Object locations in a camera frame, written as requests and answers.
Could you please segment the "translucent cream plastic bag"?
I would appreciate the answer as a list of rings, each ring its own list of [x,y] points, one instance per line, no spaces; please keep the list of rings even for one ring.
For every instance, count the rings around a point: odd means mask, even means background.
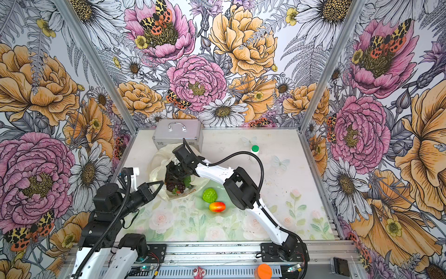
[[[188,195],[194,194],[204,188],[204,186],[210,181],[206,178],[191,175],[190,182],[185,185],[183,192],[177,188],[174,188],[173,192],[167,189],[167,165],[171,162],[179,162],[173,154],[174,149],[176,149],[178,146],[180,146],[179,143],[168,144],[165,147],[162,147],[155,153],[148,168],[149,182],[163,180],[164,186],[160,190],[159,196],[166,201],[181,199],[187,197]]]

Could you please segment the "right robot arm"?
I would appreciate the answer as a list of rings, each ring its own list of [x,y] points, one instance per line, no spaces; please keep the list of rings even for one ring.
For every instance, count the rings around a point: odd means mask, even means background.
[[[264,182],[264,166],[260,158],[249,151],[238,151],[216,163],[211,163],[202,156],[197,156],[187,142],[183,142],[172,151],[175,160],[167,165],[167,173],[177,180],[187,176],[196,176],[212,180],[224,186],[231,202],[240,210],[246,210],[266,231],[269,239],[278,246],[280,259],[290,262],[297,255],[307,262],[308,250],[300,236],[281,226],[262,201],[260,192]],[[221,164],[239,155],[252,157],[260,167],[260,182],[256,184],[242,167],[235,169],[222,167]]]

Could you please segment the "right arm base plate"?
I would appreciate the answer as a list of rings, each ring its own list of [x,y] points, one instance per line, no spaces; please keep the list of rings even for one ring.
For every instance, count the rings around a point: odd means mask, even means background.
[[[263,262],[309,262],[310,257],[306,244],[297,243],[295,248],[286,249],[272,242],[260,244],[261,260]]]

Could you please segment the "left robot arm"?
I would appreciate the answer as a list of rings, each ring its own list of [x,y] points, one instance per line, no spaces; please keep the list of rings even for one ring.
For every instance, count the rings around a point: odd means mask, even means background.
[[[97,279],[108,254],[123,229],[123,219],[153,201],[163,181],[141,184],[135,192],[116,183],[100,187],[93,198],[93,217],[82,229],[72,279]]]

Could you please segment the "green bumpy fruit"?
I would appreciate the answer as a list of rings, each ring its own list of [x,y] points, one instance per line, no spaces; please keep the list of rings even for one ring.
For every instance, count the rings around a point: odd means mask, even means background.
[[[202,200],[207,203],[214,203],[218,200],[217,191],[213,188],[207,188],[203,191]]]

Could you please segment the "purple grape bunch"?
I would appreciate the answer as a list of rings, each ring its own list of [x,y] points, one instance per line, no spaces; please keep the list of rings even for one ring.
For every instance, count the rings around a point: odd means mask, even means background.
[[[168,192],[174,195],[184,194],[186,191],[194,188],[191,182],[191,176],[188,176],[183,180],[179,180],[174,177],[168,177],[166,178],[166,189]]]

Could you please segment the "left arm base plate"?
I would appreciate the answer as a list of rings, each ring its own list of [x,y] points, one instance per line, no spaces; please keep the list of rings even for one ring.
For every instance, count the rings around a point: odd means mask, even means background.
[[[164,263],[166,254],[166,244],[147,244],[146,248],[142,249],[142,256],[138,258],[138,263],[162,264]]]

